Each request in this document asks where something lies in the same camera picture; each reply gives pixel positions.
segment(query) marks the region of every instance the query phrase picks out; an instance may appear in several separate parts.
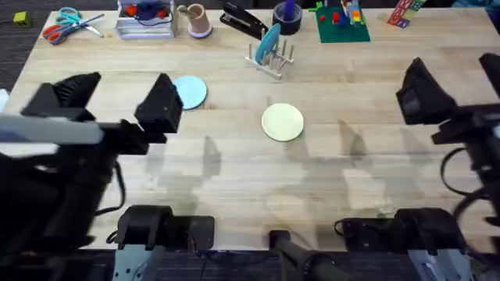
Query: green lego baseplate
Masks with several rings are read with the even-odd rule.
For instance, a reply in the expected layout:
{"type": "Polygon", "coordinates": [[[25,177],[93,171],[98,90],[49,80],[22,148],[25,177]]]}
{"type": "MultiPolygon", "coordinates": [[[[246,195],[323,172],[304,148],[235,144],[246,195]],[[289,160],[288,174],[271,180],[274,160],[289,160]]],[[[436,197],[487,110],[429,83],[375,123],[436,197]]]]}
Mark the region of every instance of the green lego baseplate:
{"type": "Polygon", "coordinates": [[[370,42],[370,35],[366,26],[365,16],[362,13],[364,24],[357,23],[353,26],[346,23],[343,27],[340,24],[332,24],[334,12],[344,13],[339,7],[320,7],[316,10],[316,23],[320,32],[321,43],[341,43],[341,42],[370,42]],[[325,16],[325,20],[320,22],[320,17],[325,16]]]}

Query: stapler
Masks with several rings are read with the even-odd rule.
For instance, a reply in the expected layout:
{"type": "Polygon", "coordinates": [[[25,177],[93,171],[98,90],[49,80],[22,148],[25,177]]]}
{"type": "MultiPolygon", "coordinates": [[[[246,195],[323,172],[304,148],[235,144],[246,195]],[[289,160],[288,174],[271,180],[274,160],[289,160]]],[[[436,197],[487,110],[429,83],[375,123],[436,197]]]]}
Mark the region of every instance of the stapler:
{"type": "Polygon", "coordinates": [[[239,5],[229,1],[223,1],[223,10],[224,14],[220,16],[220,21],[230,27],[236,28],[259,40],[268,31],[268,28],[263,22],[254,17],[251,13],[245,11],[245,9],[239,5]]]}

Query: metal bracket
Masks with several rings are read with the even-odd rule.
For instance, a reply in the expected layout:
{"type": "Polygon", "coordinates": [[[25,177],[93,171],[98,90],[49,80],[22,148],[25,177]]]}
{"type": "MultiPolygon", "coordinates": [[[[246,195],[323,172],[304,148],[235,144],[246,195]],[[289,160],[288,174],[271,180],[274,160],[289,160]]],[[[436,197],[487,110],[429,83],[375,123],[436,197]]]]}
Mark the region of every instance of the metal bracket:
{"type": "Polygon", "coordinates": [[[423,281],[475,280],[470,268],[470,258],[458,249],[437,250],[435,256],[427,250],[409,250],[408,256],[423,281]]]}
{"type": "Polygon", "coordinates": [[[116,250],[112,281],[154,280],[164,252],[163,246],[147,251],[145,245],[125,245],[123,250],[116,250]]]}

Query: blue plate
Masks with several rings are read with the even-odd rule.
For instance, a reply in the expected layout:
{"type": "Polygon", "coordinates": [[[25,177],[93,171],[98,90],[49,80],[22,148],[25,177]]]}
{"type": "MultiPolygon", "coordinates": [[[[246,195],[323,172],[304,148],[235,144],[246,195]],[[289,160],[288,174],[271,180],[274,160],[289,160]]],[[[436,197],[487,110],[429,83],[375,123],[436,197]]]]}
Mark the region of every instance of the blue plate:
{"type": "Polygon", "coordinates": [[[184,110],[197,108],[206,98],[206,85],[199,77],[181,76],[173,84],[177,87],[184,110]]]}
{"type": "Polygon", "coordinates": [[[255,51],[255,61],[258,64],[262,65],[261,61],[264,59],[264,52],[269,54],[273,50],[274,45],[277,44],[280,38],[280,31],[281,26],[279,23],[276,23],[264,35],[259,46],[257,46],[257,51],[255,51]]]}

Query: scissors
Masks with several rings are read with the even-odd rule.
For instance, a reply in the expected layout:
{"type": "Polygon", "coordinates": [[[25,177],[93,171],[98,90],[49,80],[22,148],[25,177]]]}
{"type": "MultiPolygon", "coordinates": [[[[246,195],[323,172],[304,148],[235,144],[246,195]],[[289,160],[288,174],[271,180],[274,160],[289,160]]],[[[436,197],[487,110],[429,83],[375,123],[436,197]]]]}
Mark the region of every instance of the scissors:
{"type": "Polygon", "coordinates": [[[61,44],[70,34],[79,31],[82,28],[88,27],[87,23],[90,23],[92,20],[96,20],[103,16],[104,14],[100,14],[89,19],[79,20],[75,23],[67,25],[55,24],[53,26],[45,28],[42,32],[42,35],[50,44],[61,44]]]}
{"type": "MultiPolygon", "coordinates": [[[[55,24],[70,25],[81,20],[81,14],[80,12],[78,12],[78,10],[71,7],[62,7],[61,9],[59,9],[59,15],[55,18],[55,24]]],[[[104,37],[104,35],[102,35],[102,33],[100,33],[99,30],[96,30],[94,27],[89,27],[88,25],[86,25],[84,28],[94,34],[97,34],[99,37],[104,37]]]]}

